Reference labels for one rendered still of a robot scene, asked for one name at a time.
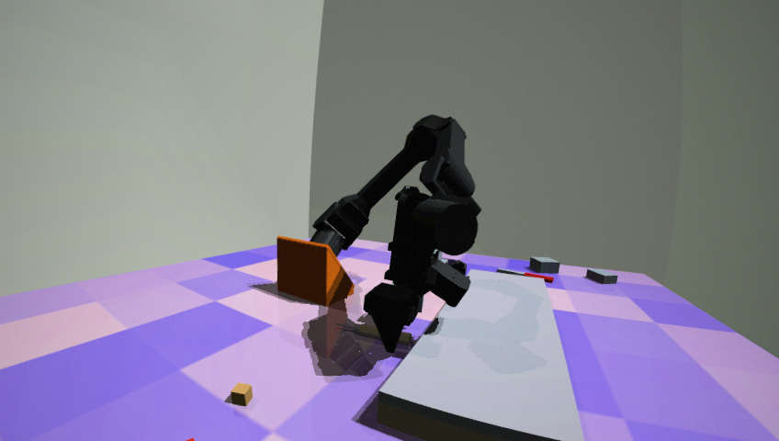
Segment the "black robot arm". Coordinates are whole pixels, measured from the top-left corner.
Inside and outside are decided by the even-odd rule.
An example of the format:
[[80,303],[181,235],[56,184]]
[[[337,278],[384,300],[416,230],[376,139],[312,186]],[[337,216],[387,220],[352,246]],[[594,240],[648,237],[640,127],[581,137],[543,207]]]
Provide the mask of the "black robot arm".
[[438,254],[465,253],[478,233],[481,208],[472,198],[476,185],[465,165],[467,136],[452,117],[428,115],[412,128],[404,148],[384,168],[356,194],[334,202],[313,223],[316,232],[310,243],[329,245],[338,257],[368,224],[370,210],[418,163],[426,161],[420,180],[433,195],[411,186],[397,193],[394,235],[437,250],[425,263],[416,292],[425,293],[427,287],[456,308],[469,289],[467,265],[460,260],[449,265],[439,260]]

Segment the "red parallel bars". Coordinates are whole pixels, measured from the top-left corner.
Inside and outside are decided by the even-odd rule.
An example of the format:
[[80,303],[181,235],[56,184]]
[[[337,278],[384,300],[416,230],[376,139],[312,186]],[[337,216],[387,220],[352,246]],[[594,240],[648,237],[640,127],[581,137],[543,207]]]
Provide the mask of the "red parallel bars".
[[505,274],[510,274],[510,275],[515,275],[515,276],[516,276],[516,275],[520,275],[520,276],[525,276],[525,277],[539,277],[539,278],[544,278],[545,282],[548,282],[548,283],[551,283],[551,284],[552,284],[552,281],[554,280],[554,277],[546,277],[546,276],[542,276],[542,275],[539,275],[539,274],[537,274],[537,275],[534,275],[534,274],[530,274],[530,273],[527,273],[527,272],[516,272],[516,271],[513,271],[513,270],[508,270],[508,269],[505,269],[505,268],[504,268],[504,269],[500,269],[500,268],[498,268],[498,269],[497,269],[497,272],[501,272],[501,273],[505,273]]

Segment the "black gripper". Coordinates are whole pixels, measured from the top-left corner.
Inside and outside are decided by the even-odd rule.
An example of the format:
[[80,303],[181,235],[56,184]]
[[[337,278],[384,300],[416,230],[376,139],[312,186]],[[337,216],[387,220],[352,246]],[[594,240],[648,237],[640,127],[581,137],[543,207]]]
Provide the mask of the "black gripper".
[[416,286],[423,268],[435,249],[421,241],[398,237],[393,234],[389,243],[391,251],[389,270],[384,279],[394,285],[381,282],[365,294],[364,311],[372,316],[385,350],[394,353],[401,338],[403,325],[415,320],[422,295]]

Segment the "tan hexagonal awl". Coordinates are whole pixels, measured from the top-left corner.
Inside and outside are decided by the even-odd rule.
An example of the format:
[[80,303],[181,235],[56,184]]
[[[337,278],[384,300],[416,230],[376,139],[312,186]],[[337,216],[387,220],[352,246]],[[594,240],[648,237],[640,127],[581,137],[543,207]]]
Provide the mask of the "tan hexagonal awl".
[[[336,322],[335,324],[354,328],[354,332],[358,333],[360,335],[364,335],[364,336],[368,336],[368,337],[374,337],[374,338],[380,338],[377,326],[367,325],[367,324],[363,324],[363,323],[362,324],[355,323],[354,327],[353,326],[349,326],[349,325],[345,325],[345,324],[341,324],[339,322]],[[412,334],[406,333],[406,332],[401,332],[401,338],[399,340],[399,343],[400,344],[409,345],[410,342],[411,342],[411,339],[412,339]]]

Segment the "grey floor panel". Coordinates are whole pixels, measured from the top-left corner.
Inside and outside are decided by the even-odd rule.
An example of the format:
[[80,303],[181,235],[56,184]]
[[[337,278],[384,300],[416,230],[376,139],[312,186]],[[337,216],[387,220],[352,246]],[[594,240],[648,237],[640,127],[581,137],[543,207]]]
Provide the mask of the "grey floor panel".
[[378,424],[427,441],[584,441],[544,278],[467,276],[378,391]]

